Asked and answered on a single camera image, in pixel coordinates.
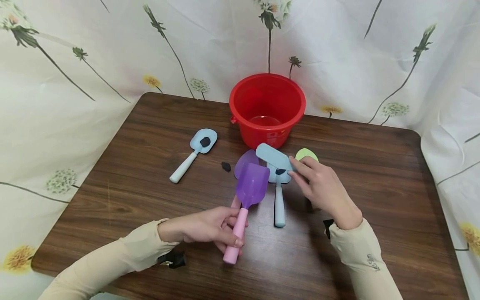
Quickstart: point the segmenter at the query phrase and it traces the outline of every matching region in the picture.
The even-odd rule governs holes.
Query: purple spatula
[[[247,222],[248,209],[251,205],[259,203],[267,191],[268,168],[248,163],[242,168],[239,182],[235,189],[238,199],[241,201],[242,208],[237,216],[237,222],[233,227],[233,234],[237,237],[243,237],[245,223]],[[227,264],[235,264],[239,255],[239,248],[228,246],[223,256],[223,261]]]
[[[238,159],[237,164],[235,165],[235,169],[233,170],[233,174],[235,175],[236,179],[240,179],[240,174],[243,169],[243,166],[248,163],[252,163],[256,165],[260,164],[257,154],[255,154],[255,150],[252,150],[252,149],[248,150]],[[234,208],[241,207],[241,202],[238,199],[237,195],[235,195],[235,197],[233,198],[231,207],[234,207]]]

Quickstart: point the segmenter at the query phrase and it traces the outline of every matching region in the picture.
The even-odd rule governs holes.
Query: bucket
[[[276,74],[256,74],[242,79],[229,99],[232,123],[238,123],[245,144],[279,148],[305,112],[305,95],[290,79]]]

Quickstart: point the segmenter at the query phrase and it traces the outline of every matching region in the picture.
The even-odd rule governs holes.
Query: hand
[[[300,186],[312,205],[328,212],[337,226],[343,230],[353,229],[361,224],[363,220],[361,211],[353,203],[331,167],[322,165],[310,156],[300,161],[291,156],[289,159],[297,172],[290,171],[288,174]]]
[[[209,242],[225,252],[227,246],[240,248],[243,238],[232,233],[240,212],[238,208],[219,206],[196,214],[170,219],[158,225],[158,235],[166,242]]]

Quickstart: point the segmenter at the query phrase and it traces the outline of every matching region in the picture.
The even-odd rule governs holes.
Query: wood grain
[[[247,151],[225,103],[142,96],[33,258],[57,275],[151,220],[230,205],[232,167]],[[168,178],[200,128],[218,141],[179,184]],[[331,166],[372,225],[405,299],[467,299],[432,176],[413,131],[304,116],[281,150],[307,147]],[[243,256],[222,262],[213,244],[181,245],[187,266],[154,266],[105,290],[130,299],[354,299],[346,268],[295,183],[284,185],[287,225],[273,227],[274,187],[249,213]]]

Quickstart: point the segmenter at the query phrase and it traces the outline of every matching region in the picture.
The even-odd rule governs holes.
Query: beige sleeve
[[[170,252],[178,243],[163,242],[153,221],[82,257],[61,272],[42,293],[39,300],[86,300],[101,288],[133,271],[156,264],[158,257]]]
[[[351,230],[341,230],[334,223],[330,235],[333,247],[348,267],[358,300],[402,299],[367,220]]]

